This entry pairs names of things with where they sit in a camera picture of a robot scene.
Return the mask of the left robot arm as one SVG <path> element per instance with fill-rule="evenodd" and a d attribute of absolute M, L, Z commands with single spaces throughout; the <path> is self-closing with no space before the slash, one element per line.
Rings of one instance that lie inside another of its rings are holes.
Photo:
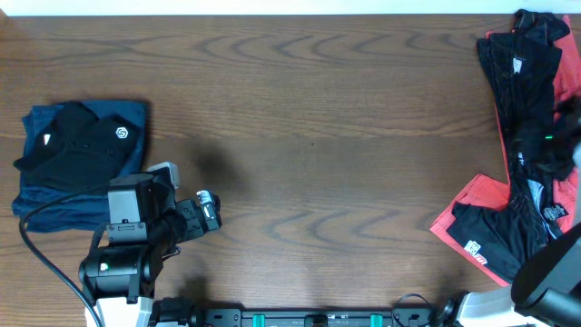
<path fill-rule="evenodd" d="M 155 297 L 155 284 L 180 243 L 222 227 L 219 197 L 208 190 L 177 201 L 171 174 L 138 173 L 109 184 L 110 221 L 94 233 L 79 268 L 89 326 L 203 326 L 184 298 Z"/>

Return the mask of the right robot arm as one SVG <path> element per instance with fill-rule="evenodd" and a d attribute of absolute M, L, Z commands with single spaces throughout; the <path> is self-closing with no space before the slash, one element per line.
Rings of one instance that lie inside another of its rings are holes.
<path fill-rule="evenodd" d="M 574 170 L 580 150 L 580 99 L 549 112 L 548 124 L 527 119 L 510 135 L 507 204 L 498 210 L 455 203 L 447 233 L 507 287 L 466 292 L 447 304 L 444 326 L 577 326 L 580 228 L 563 232 L 571 210 L 556 202 L 554 186 Z"/>

